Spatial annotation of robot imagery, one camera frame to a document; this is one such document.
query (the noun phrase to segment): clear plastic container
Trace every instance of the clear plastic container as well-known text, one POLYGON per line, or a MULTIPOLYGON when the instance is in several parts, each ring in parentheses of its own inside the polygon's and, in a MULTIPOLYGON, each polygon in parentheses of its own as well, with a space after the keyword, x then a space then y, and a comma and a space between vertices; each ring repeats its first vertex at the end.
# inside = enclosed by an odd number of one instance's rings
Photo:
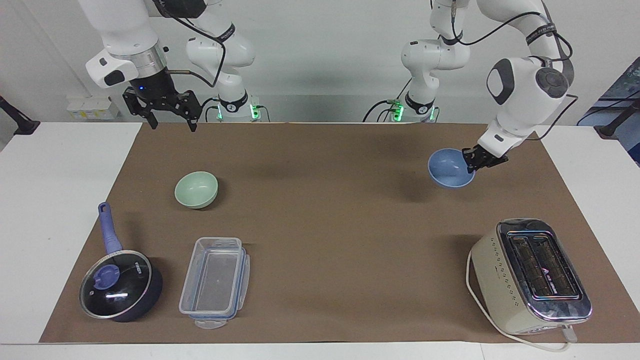
POLYGON ((250 258, 240 239, 198 239, 180 296, 180 312, 202 329, 225 325, 242 309, 249 269, 250 258))

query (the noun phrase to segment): black strap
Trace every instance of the black strap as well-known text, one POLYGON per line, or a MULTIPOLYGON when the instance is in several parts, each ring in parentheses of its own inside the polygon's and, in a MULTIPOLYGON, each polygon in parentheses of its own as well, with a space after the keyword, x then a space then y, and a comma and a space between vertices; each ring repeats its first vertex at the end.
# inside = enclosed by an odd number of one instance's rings
POLYGON ((236 101, 224 101, 223 99, 220 99, 220 104, 224 106, 228 112, 235 113, 240 109, 242 105, 246 104, 248 100, 249 94, 247 94, 245 90, 244 95, 240 99, 236 101))
POLYGON ((549 34, 555 33, 557 31, 556 25, 553 22, 549 22, 546 25, 540 26, 538 29, 535 29, 529 36, 527 37, 527 45, 531 45, 532 42, 536 41, 539 37, 549 34))
POLYGON ((231 23, 231 26, 229 26, 229 28, 222 33, 220 36, 216 37, 218 40, 220 40, 220 42, 225 42, 227 41, 227 39, 229 39, 234 33, 236 32, 236 26, 231 23))
POLYGON ((453 39, 448 39, 443 37, 442 35, 440 35, 440 37, 442 38, 442 42, 445 43, 446 45, 452 46, 452 45, 456 45, 460 40, 462 40, 462 31, 460 31, 460 34, 458 34, 458 37, 453 38, 453 39))
POLYGON ((415 102, 415 101, 413 101, 411 99, 411 97, 409 97, 409 93, 408 92, 404 96, 404 101, 418 115, 425 115, 427 112, 429 112, 429 109, 431 109, 431 107, 433 106, 433 103, 435 102, 435 100, 431 101, 428 104, 421 104, 419 102, 415 102))

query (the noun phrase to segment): green bowl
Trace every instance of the green bowl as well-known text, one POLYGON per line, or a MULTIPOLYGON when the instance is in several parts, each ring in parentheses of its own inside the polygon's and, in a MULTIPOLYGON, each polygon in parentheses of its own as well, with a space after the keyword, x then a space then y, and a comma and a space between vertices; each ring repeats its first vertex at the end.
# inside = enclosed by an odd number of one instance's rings
POLYGON ((202 209, 216 198, 218 179, 208 172, 192 172, 178 181, 173 194, 187 208, 202 209))

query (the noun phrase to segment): table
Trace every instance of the table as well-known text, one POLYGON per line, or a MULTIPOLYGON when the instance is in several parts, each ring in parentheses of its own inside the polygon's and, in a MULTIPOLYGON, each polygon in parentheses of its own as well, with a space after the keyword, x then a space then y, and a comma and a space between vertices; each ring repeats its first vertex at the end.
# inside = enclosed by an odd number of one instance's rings
MULTIPOLYGON (((0 359, 633 359, 640 351, 640 343, 577 344, 553 355, 519 344, 464 342, 37 345, 97 219, 95 205, 106 200, 140 126, 43 123, 0 152, 0 359)), ((543 143, 640 308, 640 168, 618 142, 601 140, 590 127, 557 126, 543 143)))

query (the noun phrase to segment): pan handle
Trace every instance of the pan handle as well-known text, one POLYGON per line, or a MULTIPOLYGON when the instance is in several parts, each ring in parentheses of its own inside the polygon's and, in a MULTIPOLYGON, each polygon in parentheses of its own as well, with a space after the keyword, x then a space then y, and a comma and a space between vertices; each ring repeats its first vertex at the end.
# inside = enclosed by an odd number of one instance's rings
POLYGON ((98 205, 98 219, 100 220, 100 229, 102 230, 102 239, 104 240, 104 248, 107 254, 122 250, 122 244, 116 236, 113 229, 113 219, 111 218, 111 206, 107 202, 98 205))

